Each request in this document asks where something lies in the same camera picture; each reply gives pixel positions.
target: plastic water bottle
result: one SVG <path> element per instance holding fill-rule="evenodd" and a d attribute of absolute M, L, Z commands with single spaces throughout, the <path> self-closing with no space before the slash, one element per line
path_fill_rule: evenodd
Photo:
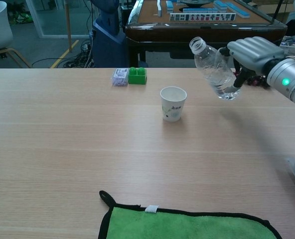
<path fill-rule="evenodd" d="M 236 78 L 227 66 L 224 56 L 214 47 L 206 45 L 201 37 L 192 39 L 189 47 L 194 54 L 196 67 L 218 97 L 225 100 L 236 98 L 239 88 L 233 87 Z"/>

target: robotic arm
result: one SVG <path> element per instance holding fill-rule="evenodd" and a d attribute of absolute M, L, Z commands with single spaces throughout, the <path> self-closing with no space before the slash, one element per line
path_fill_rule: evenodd
<path fill-rule="evenodd" d="M 239 39 L 223 48 L 241 66 L 233 89 L 239 89 L 253 73 L 267 77 L 267 83 L 295 103 L 295 59 L 285 58 L 284 50 L 262 37 Z"/>

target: basket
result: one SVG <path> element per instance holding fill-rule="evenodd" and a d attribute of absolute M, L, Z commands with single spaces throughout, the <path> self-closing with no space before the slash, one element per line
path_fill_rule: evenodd
<path fill-rule="evenodd" d="M 280 47 L 284 49 L 285 56 L 295 56 L 295 46 L 280 45 Z"/>

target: table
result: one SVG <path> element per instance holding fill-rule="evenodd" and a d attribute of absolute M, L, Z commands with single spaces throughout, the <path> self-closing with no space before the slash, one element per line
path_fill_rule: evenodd
<path fill-rule="evenodd" d="M 112 87 L 113 69 L 0 69 L 0 239 L 93 239 L 108 207 L 239 212 L 295 239 L 295 105 L 244 87 L 218 99 L 196 69 L 147 69 Z M 162 120 L 159 91 L 187 91 Z"/>
<path fill-rule="evenodd" d="M 224 47 L 228 42 L 240 38 L 261 36 L 280 44 L 287 26 L 241 0 L 222 0 L 248 12 L 250 18 L 236 16 L 235 21 L 227 22 L 182 22 L 169 21 L 166 1 L 162 0 L 162 17 L 157 16 L 156 0 L 137 0 L 126 26 L 131 66 L 138 66 L 138 53 L 145 51 L 170 52 L 172 58 L 190 58 L 188 44 L 192 38 L 201 36 L 215 48 Z M 173 3 L 174 13 L 180 8 Z"/>

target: small package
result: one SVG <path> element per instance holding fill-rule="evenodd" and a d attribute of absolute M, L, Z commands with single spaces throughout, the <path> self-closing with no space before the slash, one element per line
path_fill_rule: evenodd
<path fill-rule="evenodd" d="M 113 86 L 127 86 L 128 85 L 128 68 L 117 68 L 112 75 Z"/>

